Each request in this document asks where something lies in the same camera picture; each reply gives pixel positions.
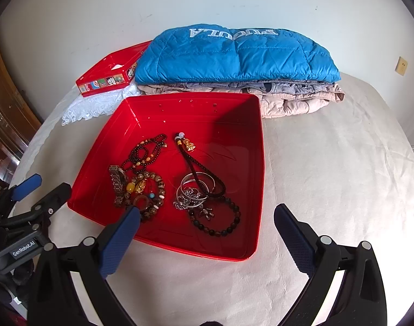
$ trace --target blue gripper pad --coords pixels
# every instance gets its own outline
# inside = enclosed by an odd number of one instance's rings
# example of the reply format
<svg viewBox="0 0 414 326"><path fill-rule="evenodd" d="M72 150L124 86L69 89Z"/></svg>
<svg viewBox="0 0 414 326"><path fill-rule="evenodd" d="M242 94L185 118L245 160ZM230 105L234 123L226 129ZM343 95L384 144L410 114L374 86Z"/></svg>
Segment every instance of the blue gripper pad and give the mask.
<svg viewBox="0 0 414 326"><path fill-rule="evenodd" d="M119 223L101 252L99 271L103 278L115 273L139 226L140 212L134 207Z"/></svg>
<svg viewBox="0 0 414 326"><path fill-rule="evenodd" d="M21 201L30 192L36 190L42 184L42 178L39 174L33 174L30 178L24 180L21 184L16 186L11 194L12 201Z"/></svg>
<svg viewBox="0 0 414 326"><path fill-rule="evenodd" d="M316 271L314 249L299 229L296 218L282 203L275 208L273 219L297 268L311 278Z"/></svg>

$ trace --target yellow bead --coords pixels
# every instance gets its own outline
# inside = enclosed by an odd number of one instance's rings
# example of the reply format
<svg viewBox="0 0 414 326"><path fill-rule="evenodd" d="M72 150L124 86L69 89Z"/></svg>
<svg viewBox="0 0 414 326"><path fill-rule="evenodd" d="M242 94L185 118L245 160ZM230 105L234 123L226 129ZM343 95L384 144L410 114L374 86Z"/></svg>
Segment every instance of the yellow bead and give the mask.
<svg viewBox="0 0 414 326"><path fill-rule="evenodd" d="M127 184L127 188L126 190L130 193L132 193L134 191L134 189L136 188L136 185L134 185L133 183L128 183Z"/></svg>

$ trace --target red box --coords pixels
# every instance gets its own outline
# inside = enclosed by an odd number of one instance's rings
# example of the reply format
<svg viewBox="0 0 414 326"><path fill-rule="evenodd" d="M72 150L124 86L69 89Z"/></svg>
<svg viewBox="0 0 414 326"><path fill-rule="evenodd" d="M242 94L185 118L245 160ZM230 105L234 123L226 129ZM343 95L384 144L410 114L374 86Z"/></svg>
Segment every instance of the red box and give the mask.
<svg viewBox="0 0 414 326"><path fill-rule="evenodd" d="M137 60L150 43L144 42L112 52L93 65L76 81L83 97L128 86L134 77Z"/></svg>
<svg viewBox="0 0 414 326"><path fill-rule="evenodd" d="M191 155L220 177L226 197L240 206L241 221L225 237L197 229L186 211L174 208L176 188L190 173L174 137L183 131L197 147ZM242 261L254 254L260 230L264 185L263 130L258 98L249 94L175 93L125 99L93 144L73 185L69 208L103 225L118 220L122 208L113 205L108 167L121 165L145 138L168 136L147 170L165 182L165 202L157 214L141 223L134 239L195 256ZM217 200L211 229L223 230L234 213Z"/></svg>

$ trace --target gray garment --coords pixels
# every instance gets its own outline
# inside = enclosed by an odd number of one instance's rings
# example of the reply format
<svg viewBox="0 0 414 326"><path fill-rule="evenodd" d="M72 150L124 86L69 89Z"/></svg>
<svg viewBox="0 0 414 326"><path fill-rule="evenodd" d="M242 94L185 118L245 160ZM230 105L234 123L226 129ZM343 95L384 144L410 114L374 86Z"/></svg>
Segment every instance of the gray garment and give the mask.
<svg viewBox="0 0 414 326"><path fill-rule="evenodd" d="M169 88L178 89L199 89L199 88L220 88L220 89L243 89L252 88L269 94L286 93L291 95L310 94L326 91L326 88L333 87L333 83L321 81L289 81L277 79L272 81L252 82L179 82L165 84Z"/></svg>

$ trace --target round table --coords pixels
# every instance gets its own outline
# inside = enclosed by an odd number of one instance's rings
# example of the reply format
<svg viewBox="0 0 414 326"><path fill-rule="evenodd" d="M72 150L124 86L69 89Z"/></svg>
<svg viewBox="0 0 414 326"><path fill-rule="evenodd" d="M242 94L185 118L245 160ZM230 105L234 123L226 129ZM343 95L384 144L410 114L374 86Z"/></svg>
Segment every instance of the round table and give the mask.
<svg viewBox="0 0 414 326"><path fill-rule="evenodd" d="M258 249L249 260L216 261L132 241L107 280L139 326L208 320L225 326L277 325L307 281L273 223L282 202L298 220L338 244L370 241L384 281L388 325L402 318L414 301L414 153L373 87L345 74L339 84L346 94L341 103L313 114L263 120L263 213ZM75 95L58 105L21 160L14 183L38 173L42 186L17 204L15 214L58 184L74 183L108 120L103 115L61 126L60 116ZM72 246L101 230L65 205L52 218L50 238L58 247ZM99 323L74 278L86 314ZM333 301L330 293L319 322Z"/></svg>

